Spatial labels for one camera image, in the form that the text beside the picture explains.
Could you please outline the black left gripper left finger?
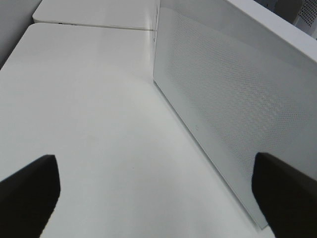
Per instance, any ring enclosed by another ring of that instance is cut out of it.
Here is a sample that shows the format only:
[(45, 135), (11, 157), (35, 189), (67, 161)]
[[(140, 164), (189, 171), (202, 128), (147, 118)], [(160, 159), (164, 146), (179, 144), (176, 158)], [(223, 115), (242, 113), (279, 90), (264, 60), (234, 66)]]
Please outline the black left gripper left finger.
[(55, 155), (44, 155), (0, 182), (0, 236), (38, 238), (61, 192)]

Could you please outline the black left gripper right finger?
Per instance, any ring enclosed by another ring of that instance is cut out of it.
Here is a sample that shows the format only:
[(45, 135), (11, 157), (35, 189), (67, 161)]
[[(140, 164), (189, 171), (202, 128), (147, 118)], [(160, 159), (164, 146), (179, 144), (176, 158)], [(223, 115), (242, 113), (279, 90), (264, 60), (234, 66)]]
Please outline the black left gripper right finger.
[(317, 182), (279, 158), (255, 156), (252, 193), (277, 238), (317, 236)]

